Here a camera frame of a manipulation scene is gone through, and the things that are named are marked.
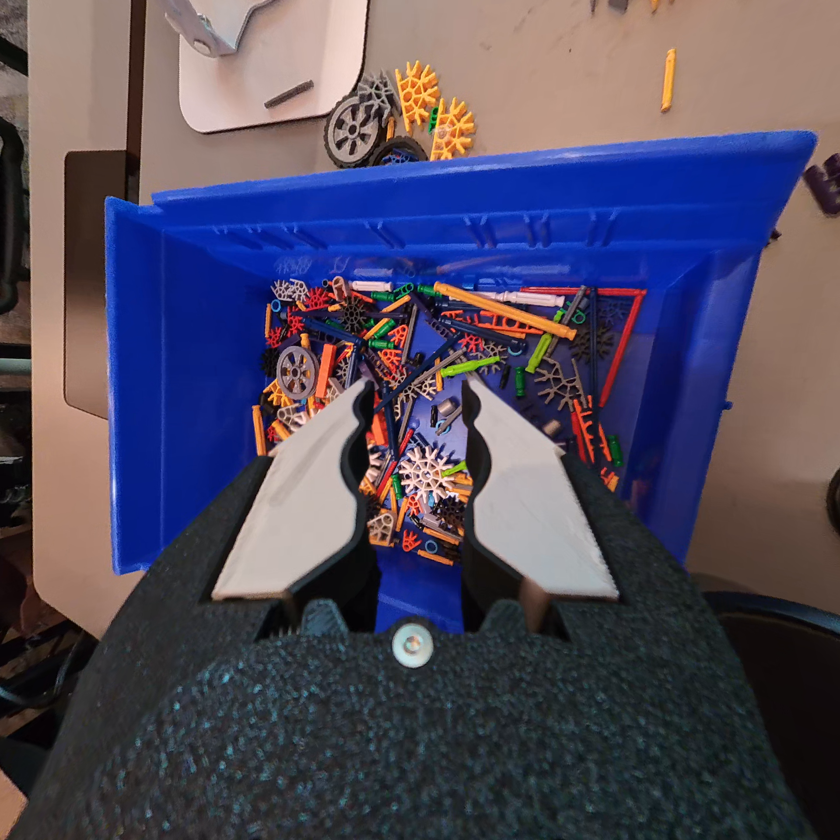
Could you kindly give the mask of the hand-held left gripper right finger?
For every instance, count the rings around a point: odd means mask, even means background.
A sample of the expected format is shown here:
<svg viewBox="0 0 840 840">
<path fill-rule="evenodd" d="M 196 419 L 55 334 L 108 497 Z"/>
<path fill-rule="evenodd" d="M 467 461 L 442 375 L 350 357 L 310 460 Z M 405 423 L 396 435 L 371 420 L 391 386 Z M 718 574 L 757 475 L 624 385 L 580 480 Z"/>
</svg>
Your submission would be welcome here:
<svg viewBox="0 0 840 840">
<path fill-rule="evenodd" d="M 618 587 L 583 510 L 564 452 L 481 380 L 462 385 L 466 465 L 465 620 L 519 604 L 538 632 L 551 602 L 618 603 Z"/>
</svg>

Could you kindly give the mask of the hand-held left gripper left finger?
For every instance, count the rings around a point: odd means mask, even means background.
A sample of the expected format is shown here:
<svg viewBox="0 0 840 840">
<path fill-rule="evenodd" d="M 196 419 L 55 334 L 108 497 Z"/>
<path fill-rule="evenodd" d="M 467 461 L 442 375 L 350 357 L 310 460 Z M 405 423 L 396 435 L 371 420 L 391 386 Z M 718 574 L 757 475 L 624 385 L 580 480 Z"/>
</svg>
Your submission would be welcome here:
<svg viewBox="0 0 840 840">
<path fill-rule="evenodd" d="M 375 388 L 359 380 L 280 444 L 212 589 L 212 601 L 279 601 L 289 623 L 330 600 L 373 632 L 382 574 L 360 489 Z"/>
</svg>

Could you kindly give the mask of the blue bin with square tag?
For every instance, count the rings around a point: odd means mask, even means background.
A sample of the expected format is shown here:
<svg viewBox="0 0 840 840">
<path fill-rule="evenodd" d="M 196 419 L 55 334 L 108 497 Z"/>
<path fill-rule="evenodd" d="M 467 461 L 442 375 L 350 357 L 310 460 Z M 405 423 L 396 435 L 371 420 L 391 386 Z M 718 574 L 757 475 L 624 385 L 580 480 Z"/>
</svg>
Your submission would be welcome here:
<svg viewBox="0 0 840 840">
<path fill-rule="evenodd" d="M 554 601 L 533 648 L 599 644 L 620 621 L 716 625 L 679 560 L 704 486 L 770 233 L 816 147 L 804 130 L 739 133 L 415 162 L 106 202 L 113 566 L 145 571 L 111 634 L 192 647 L 315 635 L 324 606 L 349 638 L 400 627 L 475 634 L 461 561 L 374 548 L 373 632 L 330 600 L 298 624 L 279 601 L 212 601 L 276 452 L 257 455 L 266 387 L 259 320 L 282 278 L 445 284 L 457 291 L 644 291 L 612 395 L 596 419 L 624 447 L 616 491 L 563 464 L 618 603 Z"/>
</svg>

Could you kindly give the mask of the lime green rod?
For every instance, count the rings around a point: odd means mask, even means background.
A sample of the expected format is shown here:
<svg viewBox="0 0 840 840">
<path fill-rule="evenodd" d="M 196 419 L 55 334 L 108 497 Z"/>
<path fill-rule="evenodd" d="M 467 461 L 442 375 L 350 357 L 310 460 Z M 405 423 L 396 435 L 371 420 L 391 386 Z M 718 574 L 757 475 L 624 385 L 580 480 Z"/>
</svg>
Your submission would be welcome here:
<svg viewBox="0 0 840 840">
<path fill-rule="evenodd" d="M 445 379 L 453 378 L 459 375 L 467 375 L 469 373 L 482 371 L 486 368 L 492 368 L 501 362 L 501 358 L 498 355 L 492 355 L 490 357 L 477 359 L 477 360 L 470 360 L 467 362 L 457 363 L 457 364 L 449 364 L 445 367 L 442 367 L 439 371 L 441 377 Z"/>
</svg>

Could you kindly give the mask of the pile of toy construction pieces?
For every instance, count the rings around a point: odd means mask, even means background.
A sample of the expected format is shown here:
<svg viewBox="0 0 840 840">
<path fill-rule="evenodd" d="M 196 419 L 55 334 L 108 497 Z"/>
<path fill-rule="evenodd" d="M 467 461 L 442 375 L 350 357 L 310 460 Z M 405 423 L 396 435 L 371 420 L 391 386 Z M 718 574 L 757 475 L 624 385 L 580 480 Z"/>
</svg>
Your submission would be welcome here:
<svg viewBox="0 0 840 840">
<path fill-rule="evenodd" d="M 371 544 L 460 563 L 473 479 L 457 441 L 459 388 L 474 376 L 616 491 L 627 465 L 605 407 L 644 291 L 457 291 L 431 281 L 276 280 L 266 304 L 266 387 L 251 408 L 257 455 L 274 454 L 351 384 L 367 379 L 374 415 L 360 484 Z M 445 379 L 441 368 L 498 355 Z"/>
</svg>

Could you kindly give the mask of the black seat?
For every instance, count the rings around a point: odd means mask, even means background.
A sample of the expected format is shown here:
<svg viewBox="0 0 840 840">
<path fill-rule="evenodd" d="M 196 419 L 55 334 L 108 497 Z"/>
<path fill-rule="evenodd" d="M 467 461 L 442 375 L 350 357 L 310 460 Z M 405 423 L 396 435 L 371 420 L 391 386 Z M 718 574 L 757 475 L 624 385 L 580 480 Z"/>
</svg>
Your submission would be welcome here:
<svg viewBox="0 0 840 840">
<path fill-rule="evenodd" d="M 819 838 L 839 838 L 839 617 L 705 591 L 741 660 L 785 780 Z"/>
</svg>

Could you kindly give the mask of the black tyre with blue connector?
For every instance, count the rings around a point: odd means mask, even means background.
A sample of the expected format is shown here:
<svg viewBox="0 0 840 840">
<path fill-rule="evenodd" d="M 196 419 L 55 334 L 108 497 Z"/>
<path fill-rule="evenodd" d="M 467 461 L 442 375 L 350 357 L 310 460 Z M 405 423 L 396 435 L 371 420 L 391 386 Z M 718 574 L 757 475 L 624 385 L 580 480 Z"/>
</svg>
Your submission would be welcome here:
<svg viewBox="0 0 840 840">
<path fill-rule="evenodd" d="M 426 162 L 424 147 L 408 136 L 395 136 L 380 146 L 371 157 L 370 166 Z"/>
</svg>

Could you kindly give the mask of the grey wheel with black tyre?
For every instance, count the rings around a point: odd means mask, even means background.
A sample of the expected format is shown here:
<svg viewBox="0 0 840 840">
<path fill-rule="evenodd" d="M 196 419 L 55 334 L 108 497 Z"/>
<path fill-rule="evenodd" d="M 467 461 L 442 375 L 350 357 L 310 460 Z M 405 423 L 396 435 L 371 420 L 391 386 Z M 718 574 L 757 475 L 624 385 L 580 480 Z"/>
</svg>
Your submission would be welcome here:
<svg viewBox="0 0 840 840">
<path fill-rule="evenodd" d="M 384 137 L 382 107 L 354 93 L 336 103 L 323 131 L 325 151 L 340 169 L 369 165 Z"/>
</svg>

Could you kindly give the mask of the yellow fan connector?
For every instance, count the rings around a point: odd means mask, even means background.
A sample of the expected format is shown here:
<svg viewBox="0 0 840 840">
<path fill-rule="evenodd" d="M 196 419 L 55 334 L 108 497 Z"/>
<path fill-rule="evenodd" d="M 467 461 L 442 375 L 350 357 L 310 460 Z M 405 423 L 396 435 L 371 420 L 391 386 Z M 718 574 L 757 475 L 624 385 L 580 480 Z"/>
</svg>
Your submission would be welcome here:
<svg viewBox="0 0 840 840">
<path fill-rule="evenodd" d="M 473 146 L 475 133 L 474 114 L 468 110 L 466 102 L 455 97 L 451 102 L 441 98 L 428 159 L 449 161 L 467 155 Z"/>
<path fill-rule="evenodd" d="M 406 63 L 405 71 L 395 69 L 396 90 L 402 109 L 407 134 L 415 127 L 429 123 L 432 110 L 438 105 L 438 79 L 430 65 L 416 60 Z"/>
</svg>

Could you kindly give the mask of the small grey bar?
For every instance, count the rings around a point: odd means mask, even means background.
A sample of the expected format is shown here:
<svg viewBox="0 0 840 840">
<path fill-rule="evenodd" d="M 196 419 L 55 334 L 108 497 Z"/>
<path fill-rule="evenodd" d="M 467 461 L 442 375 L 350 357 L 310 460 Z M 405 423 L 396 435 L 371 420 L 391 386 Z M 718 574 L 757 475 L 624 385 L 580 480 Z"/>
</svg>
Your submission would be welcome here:
<svg viewBox="0 0 840 840">
<path fill-rule="evenodd" d="M 276 96 L 269 98 L 264 102 L 264 108 L 266 110 L 274 109 L 281 104 L 285 104 L 295 98 L 298 98 L 300 95 L 314 89 L 314 80 L 309 79 L 303 81 L 294 87 L 291 87 Z"/>
</svg>

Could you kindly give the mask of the light grey fan connector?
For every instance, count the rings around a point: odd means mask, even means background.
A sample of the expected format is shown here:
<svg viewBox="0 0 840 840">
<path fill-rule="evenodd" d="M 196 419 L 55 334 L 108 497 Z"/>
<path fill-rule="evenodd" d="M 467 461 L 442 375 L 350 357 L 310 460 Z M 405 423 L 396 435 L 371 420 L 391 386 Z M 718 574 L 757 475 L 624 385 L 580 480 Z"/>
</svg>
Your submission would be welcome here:
<svg viewBox="0 0 840 840">
<path fill-rule="evenodd" d="M 402 113 L 400 95 L 385 70 L 364 74 L 355 94 L 362 103 L 373 106 L 374 115 L 380 118 L 382 125 Z"/>
</svg>

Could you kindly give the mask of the purple flat piece with holes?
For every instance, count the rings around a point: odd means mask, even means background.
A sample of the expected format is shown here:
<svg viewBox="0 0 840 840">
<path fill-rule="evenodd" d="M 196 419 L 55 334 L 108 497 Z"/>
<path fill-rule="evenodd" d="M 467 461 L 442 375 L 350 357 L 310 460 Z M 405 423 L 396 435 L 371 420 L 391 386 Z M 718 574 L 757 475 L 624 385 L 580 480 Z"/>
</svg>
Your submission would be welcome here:
<svg viewBox="0 0 840 840">
<path fill-rule="evenodd" d="M 826 158 L 823 165 L 809 166 L 802 178 L 823 214 L 839 216 L 839 153 Z"/>
</svg>

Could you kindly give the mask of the white document stand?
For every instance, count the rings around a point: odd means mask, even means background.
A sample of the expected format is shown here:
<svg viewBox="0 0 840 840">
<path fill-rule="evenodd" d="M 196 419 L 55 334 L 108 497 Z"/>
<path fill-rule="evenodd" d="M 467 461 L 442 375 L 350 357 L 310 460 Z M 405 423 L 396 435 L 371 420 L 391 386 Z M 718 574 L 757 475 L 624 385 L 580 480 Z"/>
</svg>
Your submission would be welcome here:
<svg viewBox="0 0 840 840">
<path fill-rule="evenodd" d="M 182 116 L 202 134 L 326 115 L 364 65 L 367 1 L 163 1 L 180 37 Z M 264 102 L 312 79 L 276 108 Z"/>
</svg>

